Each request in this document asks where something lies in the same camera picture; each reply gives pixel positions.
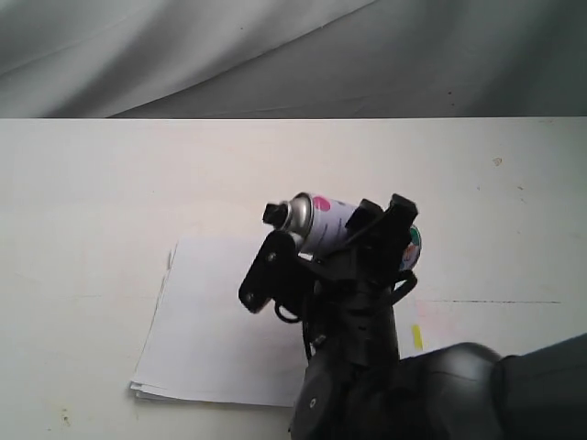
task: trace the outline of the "white table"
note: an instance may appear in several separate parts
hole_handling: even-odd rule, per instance
[[[0,121],[2,438],[288,438],[289,411],[126,387],[178,237],[302,190],[417,202],[426,348],[584,332],[586,144],[585,118]]]

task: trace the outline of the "can label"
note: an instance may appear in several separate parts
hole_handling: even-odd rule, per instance
[[[322,195],[308,196],[312,202],[312,225],[301,252],[324,255],[344,242],[348,234],[345,224],[357,206]]]
[[[410,226],[410,237],[412,240],[404,251],[402,263],[400,264],[400,271],[413,268],[420,258],[420,251],[422,250],[422,236],[420,236],[420,231],[414,225]]]

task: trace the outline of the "white paper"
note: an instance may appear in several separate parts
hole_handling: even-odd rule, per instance
[[[238,300],[262,240],[180,240],[131,382],[138,397],[293,405],[307,365],[301,326]],[[415,318],[408,296],[396,309],[403,357],[417,354]]]

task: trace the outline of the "gray fabric backdrop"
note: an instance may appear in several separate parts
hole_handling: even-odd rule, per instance
[[[119,5],[133,2],[87,3],[100,5],[94,17],[119,20]],[[584,0],[135,3],[149,10],[149,24],[132,25],[140,13],[130,15],[117,25],[126,38],[110,41],[110,51],[78,44],[67,70],[30,63],[28,76],[0,74],[0,116],[587,115]],[[39,16],[49,35],[45,21]],[[0,7],[6,65],[17,31],[7,36],[3,23]]]

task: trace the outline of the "aerosol can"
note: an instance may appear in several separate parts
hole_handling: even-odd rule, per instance
[[[300,192],[292,200],[268,203],[263,223],[293,234],[303,254],[325,255],[347,237],[345,224],[357,209],[322,195]],[[420,257],[422,238],[417,227],[410,227],[411,243],[405,249],[400,270],[409,270]]]

